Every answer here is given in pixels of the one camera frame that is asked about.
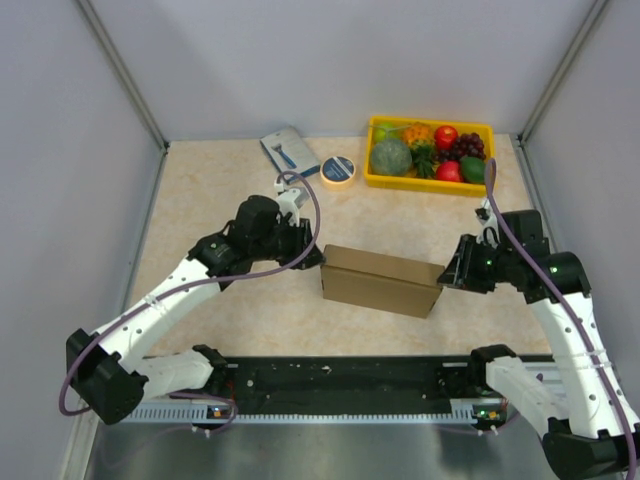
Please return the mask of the red apple in front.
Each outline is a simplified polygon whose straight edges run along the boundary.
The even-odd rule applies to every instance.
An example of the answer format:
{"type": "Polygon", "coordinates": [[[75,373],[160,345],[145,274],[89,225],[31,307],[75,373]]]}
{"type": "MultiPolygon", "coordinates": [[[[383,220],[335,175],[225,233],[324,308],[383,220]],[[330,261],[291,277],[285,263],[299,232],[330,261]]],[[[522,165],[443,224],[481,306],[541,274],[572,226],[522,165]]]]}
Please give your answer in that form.
{"type": "Polygon", "coordinates": [[[464,181],[460,164],[457,161],[446,161],[441,163],[436,170],[435,178],[439,181],[455,183],[461,183],[464,181]]]}

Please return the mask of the green avocado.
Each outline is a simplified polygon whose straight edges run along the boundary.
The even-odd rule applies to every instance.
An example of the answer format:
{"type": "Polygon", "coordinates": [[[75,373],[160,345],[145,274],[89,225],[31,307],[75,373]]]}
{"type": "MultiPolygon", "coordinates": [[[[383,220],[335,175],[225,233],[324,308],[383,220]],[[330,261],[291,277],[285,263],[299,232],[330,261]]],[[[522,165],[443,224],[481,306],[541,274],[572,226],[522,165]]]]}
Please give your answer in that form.
{"type": "Polygon", "coordinates": [[[485,162],[477,157],[464,156],[459,161],[461,174],[470,184],[480,185],[485,182],[485,162]]]}

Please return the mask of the red apple at back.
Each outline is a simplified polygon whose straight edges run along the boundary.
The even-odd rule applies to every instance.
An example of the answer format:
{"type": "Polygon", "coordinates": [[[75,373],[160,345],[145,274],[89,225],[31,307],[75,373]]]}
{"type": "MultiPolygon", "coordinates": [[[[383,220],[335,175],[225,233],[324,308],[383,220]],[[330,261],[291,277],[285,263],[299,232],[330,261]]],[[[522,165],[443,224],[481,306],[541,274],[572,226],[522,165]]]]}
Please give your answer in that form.
{"type": "Polygon", "coordinates": [[[434,132],[435,145],[439,150],[450,150],[458,138],[458,131],[449,125],[438,127],[434,132]]]}

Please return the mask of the razor package box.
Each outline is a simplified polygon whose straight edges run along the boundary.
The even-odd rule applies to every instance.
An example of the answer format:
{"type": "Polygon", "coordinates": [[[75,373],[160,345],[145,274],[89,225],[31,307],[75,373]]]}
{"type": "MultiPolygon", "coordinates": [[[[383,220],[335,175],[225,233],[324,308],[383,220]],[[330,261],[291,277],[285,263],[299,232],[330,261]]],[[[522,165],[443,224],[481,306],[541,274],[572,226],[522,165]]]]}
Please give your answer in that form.
{"type": "Polygon", "coordinates": [[[292,126],[259,139],[267,159],[278,173],[294,171],[310,177],[320,171],[320,161],[292,126]]]}

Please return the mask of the aluminium frame post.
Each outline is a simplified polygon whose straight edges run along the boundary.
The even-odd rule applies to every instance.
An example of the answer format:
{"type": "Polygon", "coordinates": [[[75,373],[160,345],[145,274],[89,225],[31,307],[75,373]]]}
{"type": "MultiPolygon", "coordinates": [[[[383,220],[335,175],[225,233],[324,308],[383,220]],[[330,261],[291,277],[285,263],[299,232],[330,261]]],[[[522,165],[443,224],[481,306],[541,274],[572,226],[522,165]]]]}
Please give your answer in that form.
{"type": "Polygon", "coordinates": [[[161,132],[154,115],[100,18],[93,2],[90,0],[73,0],[72,3],[94,37],[107,65],[118,81],[134,113],[152,138],[154,144],[161,152],[165,153],[168,149],[169,142],[161,132]]]}
{"type": "Polygon", "coordinates": [[[521,132],[516,135],[520,145],[526,145],[533,137],[551,108],[553,101],[571,74],[579,56],[599,28],[611,5],[612,1],[610,0],[591,2],[585,18],[582,20],[578,30],[549,78],[549,81],[546,83],[542,94],[528,116],[521,132]]]}

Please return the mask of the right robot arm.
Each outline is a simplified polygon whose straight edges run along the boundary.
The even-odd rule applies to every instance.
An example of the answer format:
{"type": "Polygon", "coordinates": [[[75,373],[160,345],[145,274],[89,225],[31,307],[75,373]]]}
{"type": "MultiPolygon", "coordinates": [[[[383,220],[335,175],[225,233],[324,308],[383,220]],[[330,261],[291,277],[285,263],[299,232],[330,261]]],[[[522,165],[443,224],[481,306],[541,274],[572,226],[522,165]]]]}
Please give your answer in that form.
{"type": "Polygon", "coordinates": [[[524,297],[551,348],[564,394],[558,396],[504,344],[474,349],[467,384],[496,392],[540,438],[560,479],[592,479],[639,467],[639,416],[626,400],[599,334],[591,286],[578,257],[554,253],[536,210],[475,211],[482,227],[461,236],[439,276],[442,287],[487,294],[505,283],[524,297]]]}

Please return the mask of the left aluminium frame post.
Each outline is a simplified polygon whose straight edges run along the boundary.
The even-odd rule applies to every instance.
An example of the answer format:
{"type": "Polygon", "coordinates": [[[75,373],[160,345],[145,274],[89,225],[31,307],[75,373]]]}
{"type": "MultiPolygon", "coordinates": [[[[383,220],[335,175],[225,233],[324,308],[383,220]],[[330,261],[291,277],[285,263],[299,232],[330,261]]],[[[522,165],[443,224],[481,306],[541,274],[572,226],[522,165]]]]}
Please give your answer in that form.
{"type": "Polygon", "coordinates": [[[94,37],[107,65],[118,81],[134,113],[152,138],[154,144],[161,152],[165,153],[168,149],[169,142],[161,132],[154,115],[100,18],[93,2],[90,0],[73,0],[72,3],[94,37]]]}

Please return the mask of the orange pineapple with leaves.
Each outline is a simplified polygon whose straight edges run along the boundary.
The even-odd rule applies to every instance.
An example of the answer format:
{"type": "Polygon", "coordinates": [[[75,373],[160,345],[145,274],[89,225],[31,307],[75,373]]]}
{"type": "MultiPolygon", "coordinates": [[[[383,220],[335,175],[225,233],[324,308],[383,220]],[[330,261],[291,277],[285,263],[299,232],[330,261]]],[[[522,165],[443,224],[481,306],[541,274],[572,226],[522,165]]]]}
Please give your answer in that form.
{"type": "Polygon", "coordinates": [[[402,141],[411,152],[416,177],[432,178],[436,149],[431,128],[424,123],[414,123],[403,131],[402,141]]]}

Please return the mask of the dark purple grape bunch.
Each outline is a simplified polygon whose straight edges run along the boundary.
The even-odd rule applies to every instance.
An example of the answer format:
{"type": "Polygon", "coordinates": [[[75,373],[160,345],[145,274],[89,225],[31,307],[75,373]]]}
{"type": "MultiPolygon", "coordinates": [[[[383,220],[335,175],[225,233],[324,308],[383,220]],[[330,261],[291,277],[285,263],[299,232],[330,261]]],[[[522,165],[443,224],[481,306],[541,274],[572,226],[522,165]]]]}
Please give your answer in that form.
{"type": "Polygon", "coordinates": [[[478,133],[462,134],[453,141],[449,149],[439,149],[436,159],[439,162],[459,161],[465,156],[486,159],[484,141],[478,133]]]}

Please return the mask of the red apple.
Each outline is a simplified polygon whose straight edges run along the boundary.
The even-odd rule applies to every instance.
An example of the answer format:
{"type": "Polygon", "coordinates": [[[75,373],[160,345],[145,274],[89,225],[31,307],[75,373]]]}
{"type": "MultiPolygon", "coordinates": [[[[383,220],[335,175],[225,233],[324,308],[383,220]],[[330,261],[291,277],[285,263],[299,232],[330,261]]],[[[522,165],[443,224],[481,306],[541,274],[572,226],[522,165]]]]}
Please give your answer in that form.
{"type": "Polygon", "coordinates": [[[438,127],[434,132],[435,145],[439,150],[450,150],[458,138],[458,131],[449,125],[438,127]]]}
{"type": "Polygon", "coordinates": [[[439,181],[455,183],[461,183],[464,181],[460,164],[457,161],[446,161],[441,163],[436,170],[435,178],[439,181]]]}

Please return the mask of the brown cardboard box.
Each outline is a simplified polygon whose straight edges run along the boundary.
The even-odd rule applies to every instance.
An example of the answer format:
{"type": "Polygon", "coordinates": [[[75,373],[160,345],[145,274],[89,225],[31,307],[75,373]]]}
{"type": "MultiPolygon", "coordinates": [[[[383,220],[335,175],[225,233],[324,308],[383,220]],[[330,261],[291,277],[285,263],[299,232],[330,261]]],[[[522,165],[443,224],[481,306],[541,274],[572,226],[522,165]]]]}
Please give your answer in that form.
{"type": "Polygon", "coordinates": [[[442,265],[337,245],[326,246],[324,256],[326,300],[424,319],[442,292],[442,265]]]}

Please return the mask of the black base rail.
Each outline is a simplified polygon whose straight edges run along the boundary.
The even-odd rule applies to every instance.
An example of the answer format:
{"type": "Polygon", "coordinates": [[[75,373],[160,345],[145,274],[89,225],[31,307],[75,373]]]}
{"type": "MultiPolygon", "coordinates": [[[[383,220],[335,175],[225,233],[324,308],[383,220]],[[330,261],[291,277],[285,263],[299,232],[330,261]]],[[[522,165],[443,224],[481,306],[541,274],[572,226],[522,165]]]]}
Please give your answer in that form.
{"type": "Polygon", "coordinates": [[[436,424],[499,428],[514,404],[467,373],[466,356],[231,357],[212,385],[149,400],[129,423],[436,424]]]}

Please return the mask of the yellow plastic tray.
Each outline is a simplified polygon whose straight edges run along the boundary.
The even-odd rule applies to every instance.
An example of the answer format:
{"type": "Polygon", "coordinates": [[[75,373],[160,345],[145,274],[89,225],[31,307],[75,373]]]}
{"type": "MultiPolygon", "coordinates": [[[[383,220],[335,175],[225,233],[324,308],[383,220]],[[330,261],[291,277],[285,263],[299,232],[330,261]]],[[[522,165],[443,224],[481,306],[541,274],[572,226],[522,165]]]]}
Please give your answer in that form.
{"type": "Polygon", "coordinates": [[[435,173],[438,166],[443,163],[436,159],[437,151],[439,150],[435,145],[435,161],[434,161],[434,175],[429,179],[417,178],[413,162],[409,172],[403,177],[395,176],[382,176],[376,175],[371,171],[370,167],[370,154],[373,147],[377,144],[372,139],[371,124],[379,124],[383,122],[389,122],[395,125],[414,123],[424,123],[428,125],[433,133],[435,130],[443,125],[453,126],[458,131],[458,137],[462,134],[478,133],[481,139],[484,141],[486,159],[483,160],[486,164],[487,160],[492,158],[495,154],[494,148],[494,132],[490,125],[482,123],[469,123],[469,122],[456,122],[445,120],[432,120],[422,118],[410,118],[410,117],[393,117],[393,116],[381,116],[374,115],[369,119],[368,124],[368,138],[364,163],[364,177],[366,183],[371,187],[386,188],[386,189],[399,189],[419,192],[432,192],[449,195],[459,195],[468,197],[480,197],[486,193],[486,188],[483,184],[476,185],[470,184],[465,180],[461,183],[439,181],[435,178],[435,173]]]}

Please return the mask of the green apple with stem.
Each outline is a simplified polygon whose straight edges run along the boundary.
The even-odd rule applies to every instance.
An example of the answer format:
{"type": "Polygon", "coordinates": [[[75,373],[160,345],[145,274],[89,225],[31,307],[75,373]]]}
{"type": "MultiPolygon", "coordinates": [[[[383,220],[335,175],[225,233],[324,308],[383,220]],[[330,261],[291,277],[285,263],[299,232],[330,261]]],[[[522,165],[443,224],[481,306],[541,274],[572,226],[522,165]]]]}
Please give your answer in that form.
{"type": "Polygon", "coordinates": [[[404,132],[410,127],[409,124],[395,125],[389,122],[371,124],[372,139],[374,143],[379,143],[388,139],[403,138],[404,132]]]}

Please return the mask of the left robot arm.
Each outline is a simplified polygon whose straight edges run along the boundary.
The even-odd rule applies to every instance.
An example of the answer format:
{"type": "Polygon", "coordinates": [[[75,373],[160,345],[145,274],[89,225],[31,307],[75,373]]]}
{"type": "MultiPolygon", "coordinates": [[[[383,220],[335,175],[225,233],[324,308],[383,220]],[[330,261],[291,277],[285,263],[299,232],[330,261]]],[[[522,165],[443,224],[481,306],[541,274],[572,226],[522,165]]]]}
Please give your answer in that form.
{"type": "Polygon", "coordinates": [[[274,199],[251,195],[234,219],[200,238],[177,267],[125,313],[91,333],[78,329],[66,340],[64,389],[73,389],[105,424],[128,417],[143,402],[183,390],[216,396],[226,387],[224,358],[205,345],[182,353],[149,356],[171,328],[232,283],[255,279],[257,262],[277,271],[320,265],[318,219],[300,215],[316,197],[302,187],[274,199]]]}

